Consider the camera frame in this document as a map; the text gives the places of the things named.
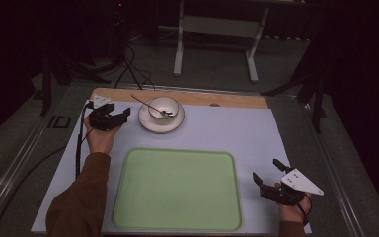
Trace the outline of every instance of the metal stand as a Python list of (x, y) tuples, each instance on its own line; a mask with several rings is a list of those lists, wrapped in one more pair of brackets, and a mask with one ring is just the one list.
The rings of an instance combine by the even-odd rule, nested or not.
[(181, 75), (184, 54), (184, 31), (207, 34), (219, 34), (254, 38), (252, 47), (246, 52), (246, 59), (248, 63), (251, 81), (257, 83), (258, 74), (254, 62), (254, 55), (264, 29), (268, 11), (269, 8), (264, 8), (261, 20), (259, 22), (189, 16), (184, 14), (184, 0), (181, 0), (180, 18), (178, 21), (178, 46), (177, 53), (175, 56), (174, 75)]

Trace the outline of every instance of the metal spoon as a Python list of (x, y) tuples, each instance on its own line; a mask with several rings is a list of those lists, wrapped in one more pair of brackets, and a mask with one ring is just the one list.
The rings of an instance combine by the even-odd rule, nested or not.
[(160, 113), (161, 115), (163, 115), (163, 116), (166, 116), (166, 117), (173, 117), (173, 116), (174, 116), (174, 113), (172, 113), (172, 112), (170, 112), (170, 111), (159, 111), (158, 109), (156, 109), (156, 108), (154, 108), (154, 107), (148, 105), (147, 103), (145, 103), (145, 102), (139, 100), (139, 99), (138, 99), (137, 97), (135, 97), (133, 94), (131, 94), (131, 97), (134, 98), (134, 99), (136, 99), (137, 101), (139, 101), (139, 102), (142, 103), (143, 105), (146, 105), (147, 107), (150, 107), (150, 108), (152, 108), (153, 110), (159, 112), (159, 113)]

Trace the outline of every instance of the wooden board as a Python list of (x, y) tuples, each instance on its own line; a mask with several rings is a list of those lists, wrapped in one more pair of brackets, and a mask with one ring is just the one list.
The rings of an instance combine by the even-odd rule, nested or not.
[(178, 91), (152, 91), (97, 88), (95, 94), (109, 97), (113, 101), (136, 102), (130, 95), (133, 94), (142, 101), (149, 101), (156, 97), (167, 96), (179, 101), (183, 105), (210, 106), (217, 104), (221, 107), (267, 109), (267, 102), (261, 96), (228, 95), (216, 93), (178, 92)]

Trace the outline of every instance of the plastic tray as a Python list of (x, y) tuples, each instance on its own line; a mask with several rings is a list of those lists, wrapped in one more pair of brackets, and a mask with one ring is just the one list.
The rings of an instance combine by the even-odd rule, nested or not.
[(241, 222), (231, 154), (154, 148), (127, 153), (114, 208), (116, 227), (228, 231)]

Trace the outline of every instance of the white table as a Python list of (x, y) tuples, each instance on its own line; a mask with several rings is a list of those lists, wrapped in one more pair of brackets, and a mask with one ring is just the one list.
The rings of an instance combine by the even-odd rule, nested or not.
[[(212, 234), (208, 231), (127, 230), (118, 229), (113, 225), (112, 215), (123, 160), (126, 152), (134, 147), (212, 150), (231, 153), (235, 159), (242, 225), (235, 231), (214, 232), (214, 234), (258, 235), (277, 233), (279, 222), (277, 206), (274, 202), (260, 197), (259, 187), (252, 180), (252, 172), (256, 172), (265, 184), (272, 185), (274, 182), (278, 182), (283, 175), (273, 166), (272, 159), (277, 158), (282, 163), (289, 165), (270, 109), (184, 105), (186, 119), (179, 128), (167, 134), (154, 134), (139, 123), (137, 112), (140, 106), (139, 103), (133, 102), (115, 102), (113, 114), (118, 114), (127, 107), (131, 107), (131, 115), (128, 118), (128, 123), (121, 128), (116, 136), (111, 153), (112, 162), (103, 233)], [(32, 228), (33, 232), (45, 232), (45, 215), (51, 201), (55, 196), (66, 190), (75, 179), (78, 122), (42, 202)], [(82, 157), (85, 158), (88, 152), (88, 146), (84, 143)], [(306, 233), (311, 233), (309, 225), (305, 227), (305, 230)]]

